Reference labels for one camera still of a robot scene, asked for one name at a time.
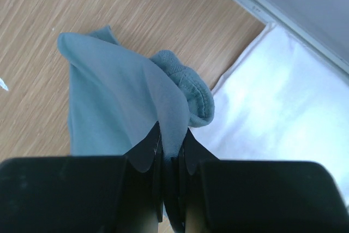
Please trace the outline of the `blue t-shirt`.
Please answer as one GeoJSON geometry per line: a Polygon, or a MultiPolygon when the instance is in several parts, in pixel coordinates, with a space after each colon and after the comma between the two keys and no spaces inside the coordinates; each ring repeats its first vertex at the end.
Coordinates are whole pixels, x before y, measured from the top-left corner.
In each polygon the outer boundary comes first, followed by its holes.
{"type": "Polygon", "coordinates": [[[172,51],[147,58],[123,47],[110,27],[61,33],[57,47],[69,62],[73,156],[122,155],[158,123],[164,169],[171,172],[188,128],[214,118],[210,89],[172,51]]]}

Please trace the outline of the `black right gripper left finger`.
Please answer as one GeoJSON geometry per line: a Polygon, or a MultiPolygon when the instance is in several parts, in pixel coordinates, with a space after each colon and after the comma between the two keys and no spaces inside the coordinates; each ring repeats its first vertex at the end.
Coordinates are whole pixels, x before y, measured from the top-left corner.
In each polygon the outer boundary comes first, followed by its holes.
{"type": "Polygon", "coordinates": [[[157,122],[125,156],[128,171],[124,232],[158,232],[163,221],[161,165],[163,146],[157,122]]]}

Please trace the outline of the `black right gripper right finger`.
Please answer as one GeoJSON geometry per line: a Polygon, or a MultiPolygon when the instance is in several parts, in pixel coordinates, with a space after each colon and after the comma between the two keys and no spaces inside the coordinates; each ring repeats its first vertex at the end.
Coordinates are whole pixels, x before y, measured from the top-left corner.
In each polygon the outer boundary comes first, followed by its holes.
{"type": "Polygon", "coordinates": [[[178,205],[185,232],[209,232],[206,226],[201,164],[214,160],[218,158],[202,146],[188,130],[178,155],[178,205]]]}

